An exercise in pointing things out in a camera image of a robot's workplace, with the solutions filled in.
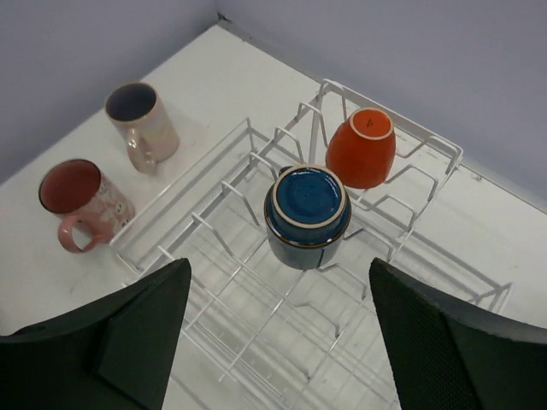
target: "red cup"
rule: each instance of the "red cup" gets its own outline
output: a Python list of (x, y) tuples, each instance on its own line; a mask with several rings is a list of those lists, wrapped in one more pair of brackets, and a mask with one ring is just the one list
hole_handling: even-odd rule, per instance
[[(93, 162), (71, 160), (51, 169), (38, 190), (42, 206), (62, 218), (57, 236), (69, 252), (83, 253), (108, 242), (135, 216), (135, 207)], [(91, 241), (81, 248), (73, 228), (88, 231)]]
[(326, 166), (351, 188), (382, 184), (395, 158), (395, 131), (390, 117), (376, 108), (361, 108), (334, 133)]

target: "wall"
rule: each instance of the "wall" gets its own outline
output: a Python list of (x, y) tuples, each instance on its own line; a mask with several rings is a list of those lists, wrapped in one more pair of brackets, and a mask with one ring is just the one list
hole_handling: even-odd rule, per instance
[(245, 31), (547, 199), (547, 2), (219, 0)]
[(216, 20), (213, 0), (0, 2), (0, 182)]

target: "blue cup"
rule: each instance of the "blue cup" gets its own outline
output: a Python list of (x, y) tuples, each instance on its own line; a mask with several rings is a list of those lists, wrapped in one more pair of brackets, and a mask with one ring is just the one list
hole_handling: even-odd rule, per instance
[(336, 254), (351, 203), (333, 172), (300, 165), (281, 170), (264, 198), (264, 216), (273, 254), (289, 267), (316, 269)]

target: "ceramic mug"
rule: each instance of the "ceramic mug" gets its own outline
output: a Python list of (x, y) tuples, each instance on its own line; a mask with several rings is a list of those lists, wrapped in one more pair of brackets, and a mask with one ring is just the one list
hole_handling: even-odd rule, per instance
[(130, 83), (114, 90), (104, 110), (125, 139), (131, 163), (141, 173), (155, 173), (156, 163), (179, 147), (179, 136), (162, 100), (148, 84)]
[(281, 170), (264, 199), (264, 217), (273, 254), (289, 267), (316, 269), (342, 243), (351, 203), (334, 173), (304, 164)]
[(376, 108), (361, 108), (342, 123), (326, 150), (326, 166), (350, 188), (382, 184), (395, 158), (395, 131), (390, 117)]
[[(38, 197), (46, 210), (62, 218), (59, 242), (74, 253), (108, 242), (135, 216), (127, 197), (88, 160), (65, 161), (52, 168), (42, 179)], [(85, 247), (74, 241), (74, 228), (92, 235)]]

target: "orange cup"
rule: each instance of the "orange cup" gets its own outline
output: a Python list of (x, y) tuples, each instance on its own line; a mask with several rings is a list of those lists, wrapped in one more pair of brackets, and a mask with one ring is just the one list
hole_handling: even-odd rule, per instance
[(361, 108), (334, 133), (326, 151), (326, 166), (350, 188), (382, 184), (395, 158), (393, 122), (376, 108)]

